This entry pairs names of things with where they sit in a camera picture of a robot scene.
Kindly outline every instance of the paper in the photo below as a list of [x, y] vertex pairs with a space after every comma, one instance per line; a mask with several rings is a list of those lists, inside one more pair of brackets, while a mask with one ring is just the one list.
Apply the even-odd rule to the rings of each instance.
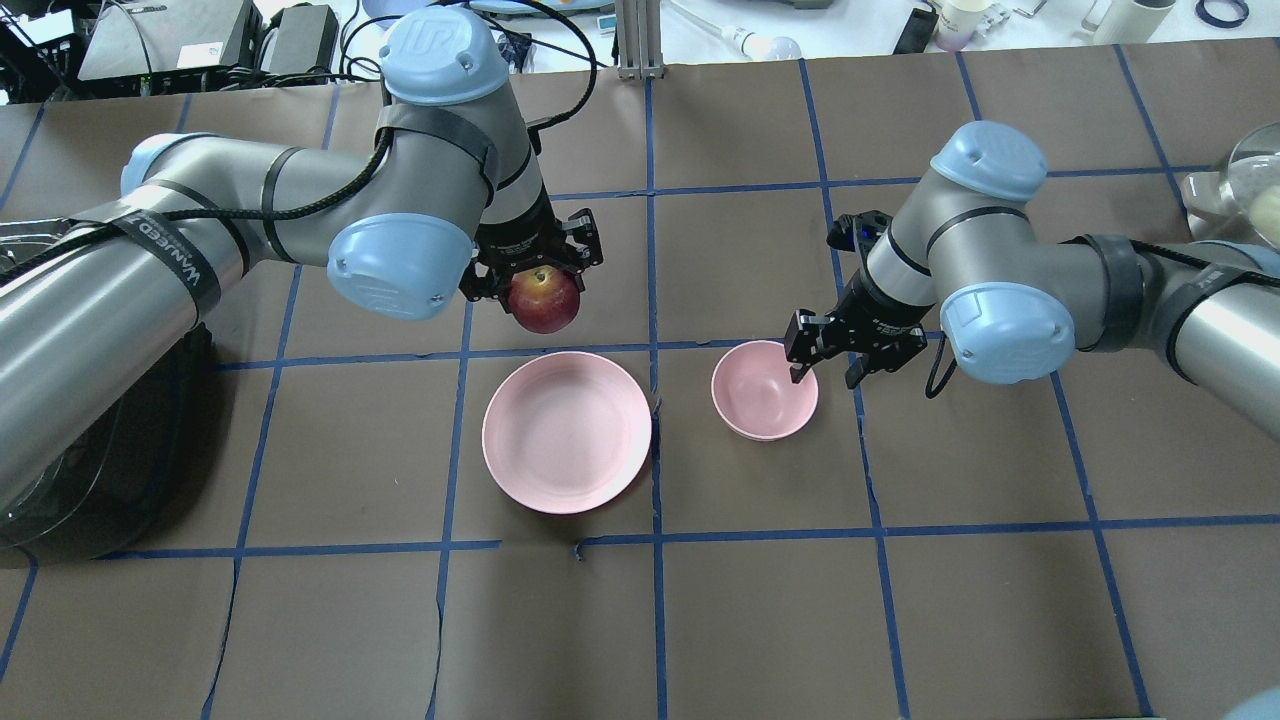
[[195, 45], [183, 45], [182, 50], [178, 51], [178, 69], [186, 70], [188, 68], [207, 68], [209, 65], [219, 64], [221, 58], [221, 42], [197, 42]]

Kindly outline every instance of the power adapter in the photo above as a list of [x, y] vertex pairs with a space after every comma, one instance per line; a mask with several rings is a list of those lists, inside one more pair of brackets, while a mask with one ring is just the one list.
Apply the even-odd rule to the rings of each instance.
[[328, 5], [285, 8], [262, 69], [273, 76], [328, 70], [337, 38], [338, 18]]

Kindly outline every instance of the white cup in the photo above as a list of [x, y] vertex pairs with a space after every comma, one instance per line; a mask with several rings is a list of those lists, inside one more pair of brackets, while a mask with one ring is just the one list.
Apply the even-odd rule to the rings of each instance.
[[1094, 45], [1147, 42], [1175, 0], [1111, 0], [1111, 8], [1093, 33]]
[[992, 0], [946, 0], [938, 10], [938, 31], [933, 41], [947, 53], [957, 53], [969, 40]]

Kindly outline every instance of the black strap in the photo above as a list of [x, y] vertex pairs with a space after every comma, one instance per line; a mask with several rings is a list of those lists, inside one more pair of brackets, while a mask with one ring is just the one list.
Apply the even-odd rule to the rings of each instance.
[[209, 260], [163, 215], [133, 210], [111, 224], [164, 263], [191, 293], [197, 322], [218, 305], [223, 288]]
[[1183, 323], [1196, 310], [1196, 306], [1219, 291], [1235, 284], [1240, 279], [1240, 275], [1247, 272], [1244, 268], [1233, 265], [1210, 265], [1201, 270], [1192, 282], [1175, 290], [1172, 295], [1156, 307], [1156, 316], [1151, 322], [1151, 337], [1156, 342], [1164, 338], [1165, 361], [1184, 380], [1189, 383], [1196, 382], [1188, 378], [1187, 373], [1183, 373], [1183, 369], [1178, 366], [1178, 357], [1174, 351], [1178, 345], [1178, 332], [1181, 331]]
[[[218, 208], [216, 202], [205, 197], [200, 192], [196, 192], [195, 190], [182, 184], [180, 182], [173, 182], [170, 179], [164, 179], [164, 178], [152, 178], [148, 179], [146, 184], [154, 184], [163, 187], [165, 190], [172, 190], [202, 208], [210, 208], [210, 209]], [[227, 234], [232, 236], [232, 240], [236, 242], [237, 250], [239, 250], [241, 252], [241, 268], [243, 268], [243, 270], [241, 272], [241, 277], [247, 275], [250, 268], [253, 266], [253, 261], [250, 258], [248, 243], [244, 242], [244, 234], [239, 232], [239, 228], [236, 227], [236, 223], [233, 223], [227, 218], [218, 218], [218, 222], [223, 224], [223, 228], [227, 231]]]
[[1088, 245], [1102, 260], [1106, 274], [1106, 306], [1102, 310], [1102, 334], [1084, 352], [1116, 352], [1129, 347], [1142, 322], [1142, 266], [1133, 242], [1119, 234], [1084, 234], [1065, 245]]
[[470, 155], [479, 165], [489, 200], [493, 201], [498, 178], [498, 146], [480, 128], [461, 115], [440, 108], [388, 105], [378, 115], [378, 129], [394, 128], [438, 137]]
[[[284, 152], [280, 152], [276, 155], [275, 161], [271, 163], [271, 168], [266, 170], [266, 178], [262, 181], [262, 213], [266, 215], [270, 215], [275, 210], [275, 183], [280, 179], [280, 170], [284, 169], [284, 163], [301, 150], [301, 147], [289, 147]], [[284, 245], [280, 242], [280, 236], [275, 232], [275, 220], [262, 220], [262, 231], [266, 233], [266, 242], [271, 246], [271, 250], [280, 256], [280, 260], [284, 260], [285, 263], [297, 263], [297, 260], [294, 260], [284, 250]]]
[[1222, 1], [1231, 4], [1240, 15], [1234, 20], [1224, 20], [1222, 18], [1208, 12], [1208, 8], [1204, 6], [1204, 0], [1198, 0], [1196, 3], [1196, 17], [1213, 27], [1220, 27], [1222, 29], [1231, 29], [1233, 27], [1240, 27], [1244, 24], [1244, 20], [1249, 19], [1249, 6], [1244, 3], [1244, 0], [1222, 0]]
[[897, 259], [901, 260], [904, 265], [911, 268], [913, 270], [920, 273], [922, 275], [931, 278], [933, 277], [933, 273], [931, 273], [928, 268], [906, 256], [906, 252], [904, 252], [902, 249], [897, 245], [897, 240], [893, 238], [892, 225], [884, 229], [884, 238], [888, 240], [890, 249], [893, 250], [893, 255], [897, 255]]
[[959, 225], [965, 220], [972, 220], [974, 218], [980, 218], [983, 215], [1014, 215], [1015, 218], [1021, 218], [1024, 220], [1027, 219], [1027, 214], [1023, 213], [1021, 210], [1015, 210], [1012, 208], [1006, 208], [1004, 205], [988, 205], [986, 208], [974, 208], [973, 210], [966, 210], [964, 213], [960, 213], [955, 218], [951, 218], [950, 220], [942, 223], [942, 227], [933, 231], [933, 234], [929, 236], [929, 242], [924, 246], [925, 255], [933, 251], [933, 243], [937, 242], [938, 238], [941, 238], [942, 234], [946, 233], [948, 229]]
[[534, 149], [530, 147], [529, 152], [525, 154], [525, 161], [521, 163], [518, 168], [516, 168], [515, 173], [511, 173], [511, 177], [498, 183], [498, 190], [502, 190], [509, 186], [511, 183], [516, 182], [517, 179], [520, 179], [520, 176], [525, 174], [525, 168], [527, 168], [529, 163], [531, 163], [532, 160], [534, 160]]

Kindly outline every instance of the logo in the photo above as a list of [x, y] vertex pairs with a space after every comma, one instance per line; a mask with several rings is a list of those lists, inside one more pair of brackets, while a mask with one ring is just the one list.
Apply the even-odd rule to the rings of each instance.
[[200, 270], [197, 270], [195, 263], [191, 261], [191, 252], [187, 249], [179, 246], [174, 238], [172, 238], [168, 233], [161, 232], [145, 218], [129, 215], [122, 218], [122, 220], [136, 227], [138, 232], [145, 234], [147, 240], [156, 245], [156, 247], [173, 258], [178, 263], [178, 266], [182, 268], [180, 277], [183, 277], [186, 282], [192, 286], [200, 284]]

